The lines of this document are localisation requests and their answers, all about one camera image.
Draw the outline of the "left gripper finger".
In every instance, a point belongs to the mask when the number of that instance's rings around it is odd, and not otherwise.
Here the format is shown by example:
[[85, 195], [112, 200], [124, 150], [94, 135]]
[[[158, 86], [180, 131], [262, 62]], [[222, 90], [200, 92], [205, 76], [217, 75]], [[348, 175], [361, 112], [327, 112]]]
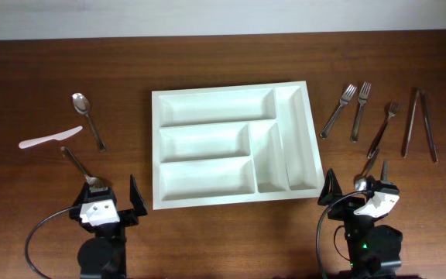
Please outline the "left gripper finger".
[[77, 202], [86, 202], [89, 199], [89, 188], [90, 185], [87, 182], [84, 182], [83, 187], [76, 198]]
[[132, 174], [130, 175], [129, 200], [132, 203], [133, 210], [137, 216], [144, 216], [148, 214], [146, 203], [139, 193], [135, 177]]

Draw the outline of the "steel fork dark handle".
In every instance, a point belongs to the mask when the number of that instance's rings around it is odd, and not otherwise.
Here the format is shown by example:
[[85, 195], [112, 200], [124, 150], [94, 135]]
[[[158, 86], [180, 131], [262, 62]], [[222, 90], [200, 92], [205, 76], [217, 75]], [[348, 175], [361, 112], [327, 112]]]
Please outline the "steel fork dark handle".
[[390, 102], [389, 107], [387, 109], [386, 118], [381, 126], [379, 133], [376, 135], [375, 139], [372, 142], [372, 145], [369, 148], [369, 152], [367, 153], [367, 158], [371, 159], [374, 156], [376, 149], [379, 147], [379, 144], [382, 140], [383, 134], [386, 131], [387, 126], [389, 125], [389, 121], [392, 117], [394, 117], [400, 108], [400, 104], [398, 102]]

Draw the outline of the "steel tongs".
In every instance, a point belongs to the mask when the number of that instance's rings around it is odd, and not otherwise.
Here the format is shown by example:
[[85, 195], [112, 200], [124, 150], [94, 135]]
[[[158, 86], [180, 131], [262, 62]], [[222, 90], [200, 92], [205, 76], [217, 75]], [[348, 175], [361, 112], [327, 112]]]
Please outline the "steel tongs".
[[405, 158], [408, 154], [411, 135], [412, 135], [412, 131], [413, 131], [414, 118], [416, 115], [416, 108], [417, 108], [417, 104], [420, 101], [421, 108], [422, 108], [421, 109], [422, 116], [423, 116], [423, 120], [424, 120], [424, 127], [425, 127], [425, 131], [426, 131], [427, 143], [429, 146], [431, 159], [435, 164], [437, 164], [438, 156], [437, 156], [437, 149], [436, 149], [435, 142], [434, 142], [428, 100], [429, 100], [428, 93], [423, 88], [413, 88], [412, 89], [412, 92], [410, 95], [410, 103], [409, 103], [409, 109], [408, 109], [408, 114], [407, 114], [407, 124], [406, 124], [406, 130], [405, 130], [405, 134], [404, 134], [404, 138], [403, 138], [401, 154], [402, 154], [403, 158]]

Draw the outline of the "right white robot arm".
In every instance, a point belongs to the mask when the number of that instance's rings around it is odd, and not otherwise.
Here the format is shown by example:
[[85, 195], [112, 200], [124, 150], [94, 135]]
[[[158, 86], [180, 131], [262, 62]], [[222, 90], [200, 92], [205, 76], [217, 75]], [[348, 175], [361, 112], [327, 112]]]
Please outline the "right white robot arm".
[[375, 223], [385, 218], [400, 199], [400, 190], [392, 182], [366, 178], [366, 187], [343, 194], [332, 169], [327, 171], [317, 203], [325, 210], [317, 223], [315, 253], [320, 274], [327, 278], [321, 259], [321, 228], [325, 219], [343, 223], [348, 246], [350, 278], [395, 278], [402, 266], [401, 231]]

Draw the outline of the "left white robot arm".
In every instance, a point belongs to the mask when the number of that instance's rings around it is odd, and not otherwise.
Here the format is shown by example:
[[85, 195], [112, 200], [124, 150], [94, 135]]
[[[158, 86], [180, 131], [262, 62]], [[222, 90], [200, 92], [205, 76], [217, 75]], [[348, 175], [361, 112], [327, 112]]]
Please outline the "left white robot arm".
[[139, 217], [147, 214], [147, 206], [136, 185], [134, 176], [129, 179], [129, 200], [132, 208], [118, 210], [112, 188], [94, 190], [84, 184], [72, 204], [69, 218], [94, 236], [84, 242], [77, 262], [81, 278], [126, 278], [125, 229], [139, 224]]

